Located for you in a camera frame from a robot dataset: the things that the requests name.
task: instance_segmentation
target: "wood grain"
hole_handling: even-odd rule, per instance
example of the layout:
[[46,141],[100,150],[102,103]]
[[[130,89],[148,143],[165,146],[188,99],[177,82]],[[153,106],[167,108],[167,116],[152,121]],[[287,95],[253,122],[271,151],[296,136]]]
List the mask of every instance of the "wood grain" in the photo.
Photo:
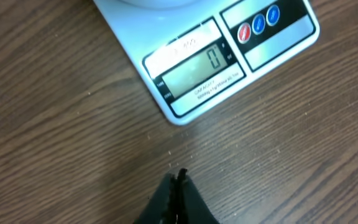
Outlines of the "wood grain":
[[311,3],[314,46],[176,127],[92,1],[0,0],[0,223],[131,223],[181,167],[222,223],[358,223],[358,0]]

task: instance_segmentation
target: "wooden table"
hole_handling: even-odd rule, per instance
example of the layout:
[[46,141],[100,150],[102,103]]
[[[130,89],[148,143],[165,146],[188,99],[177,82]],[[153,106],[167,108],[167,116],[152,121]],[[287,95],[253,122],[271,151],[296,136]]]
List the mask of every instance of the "wooden table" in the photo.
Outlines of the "wooden table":
[[91,0],[0,0],[0,223],[131,223],[190,170],[223,223],[358,223],[358,0],[317,43],[173,126]]

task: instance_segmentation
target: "scale platform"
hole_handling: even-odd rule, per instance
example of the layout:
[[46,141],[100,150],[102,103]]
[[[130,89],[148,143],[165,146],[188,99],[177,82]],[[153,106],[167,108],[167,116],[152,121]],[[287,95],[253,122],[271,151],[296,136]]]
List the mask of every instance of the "scale platform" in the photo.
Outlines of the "scale platform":
[[168,9],[94,1],[177,125],[309,47],[320,32],[308,0],[198,0]]

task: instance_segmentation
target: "lcd display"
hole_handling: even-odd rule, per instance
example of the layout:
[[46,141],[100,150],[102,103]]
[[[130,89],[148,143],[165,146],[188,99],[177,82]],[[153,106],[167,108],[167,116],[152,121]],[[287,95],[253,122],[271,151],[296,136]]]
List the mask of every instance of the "lcd display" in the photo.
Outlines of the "lcd display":
[[169,71],[162,79],[176,98],[226,67],[223,54],[214,44]]

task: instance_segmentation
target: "blue button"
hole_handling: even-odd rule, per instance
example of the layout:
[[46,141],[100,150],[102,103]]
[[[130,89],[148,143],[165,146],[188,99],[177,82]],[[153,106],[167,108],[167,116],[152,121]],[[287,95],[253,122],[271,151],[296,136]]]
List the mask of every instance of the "blue button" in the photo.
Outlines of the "blue button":
[[261,34],[265,30],[265,17],[262,14],[255,16],[254,21],[252,21],[252,30],[256,35]]
[[270,6],[266,13],[267,25],[274,26],[280,18],[280,9],[277,5]]

